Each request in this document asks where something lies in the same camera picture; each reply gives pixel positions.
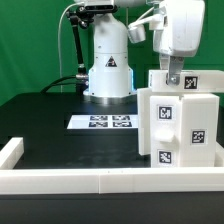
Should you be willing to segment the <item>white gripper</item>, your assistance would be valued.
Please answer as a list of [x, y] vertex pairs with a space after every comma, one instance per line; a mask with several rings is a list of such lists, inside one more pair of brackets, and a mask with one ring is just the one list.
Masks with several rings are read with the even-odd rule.
[[201, 39], [204, 0], [163, 0], [159, 4], [163, 18], [160, 30], [154, 31], [153, 50], [159, 55], [160, 69], [166, 70], [166, 84], [179, 85], [183, 57], [194, 57]]

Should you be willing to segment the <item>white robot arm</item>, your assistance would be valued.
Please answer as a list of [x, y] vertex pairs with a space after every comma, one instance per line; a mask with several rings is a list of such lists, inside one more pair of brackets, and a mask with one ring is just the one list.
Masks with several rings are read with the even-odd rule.
[[[129, 26], [113, 14], [120, 8], [149, 4], [151, 8]], [[153, 50], [160, 54], [166, 83], [180, 83], [184, 59], [199, 47], [204, 0], [84, 0], [84, 12], [93, 17], [94, 64], [84, 95], [104, 104], [119, 103], [134, 96], [133, 70], [128, 65], [128, 44], [146, 39], [144, 25], [154, 32]]]

